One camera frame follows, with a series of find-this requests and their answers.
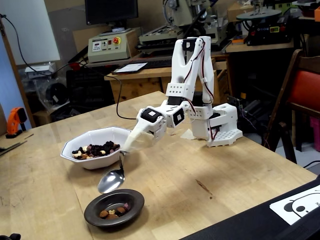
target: computer monitor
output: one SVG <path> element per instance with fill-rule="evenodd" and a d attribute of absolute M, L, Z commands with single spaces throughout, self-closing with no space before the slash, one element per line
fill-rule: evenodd
<path fill-rule="evenodd" d="M 105 24 L 138 17 L 138 0 L 85 0 L 86 24 Z"/>

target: milling machine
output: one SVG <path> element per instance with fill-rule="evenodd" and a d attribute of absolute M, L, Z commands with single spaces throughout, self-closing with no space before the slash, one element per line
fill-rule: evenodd
<path fill-rule="evenodd" d="M 228 20 L 214 14 L 218 0 L 163 0 L 163 15 L 168 25 L 140 36 L 138 49 L 144 52 L 173 49 L 177 39 L 209 36 L 212 45 L 227 37 Z"/>

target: small dish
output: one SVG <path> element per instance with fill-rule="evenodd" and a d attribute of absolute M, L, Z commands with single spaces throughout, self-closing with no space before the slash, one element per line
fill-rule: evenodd
<path fill-rule="evenodd" d="M 104 168 L 119 160 L 121 146 L 125 144 L 130 133 L 131 130 L 116 126 L 88 131 L 66 142 L 60 156 L 85 169 Z M 88 146 L 90 144 L 103 145 L 107 141 L 120 144 L 120 149 L 107 156 L 100 156 L 92 159 L 77 160 L 72 157 L 72 151 L 77 150 L 80 147 Z"/>
<path fill-rule="evenodd" d="M 115 219 L 102 219 L 99 214 L 103 210 L 113 210 L 129 205 L 129 211 Z M 135 219 L 145 204 L 145 198 L 138 191 L 132 189 L 119 189 L 107 194 L 102 194 L 94 199 L 84 211 L 85 220 L 100 228 L 111 228 Z"/>

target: keyboard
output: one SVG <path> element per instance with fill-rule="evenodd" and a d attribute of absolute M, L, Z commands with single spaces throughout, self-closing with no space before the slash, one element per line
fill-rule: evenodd
<path fill-rule="evenodd" d="M 170 68 L 172 66 L 172 60 L 155 60 L 148 61 L 146 60 L 135 60 L 131 61 L 129 64 L 143 64 L 147 63 L 142 69 L 158 69 L 158 68 Z"/>

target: spoon bowl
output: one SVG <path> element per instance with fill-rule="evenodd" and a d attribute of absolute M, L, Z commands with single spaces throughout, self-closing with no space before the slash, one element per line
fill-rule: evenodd
<path fill-rule="evenodd" d="M 124 151 L 120 152 L 119 160 L 119 168 L 108 170 L 103 177 L 101 178 L 97 188 L 101 194 L 107 194 L 118 187 L 120 187 L 125 181 L 125 171 L 123 167 L 123 161 L 126 153 Z"/>

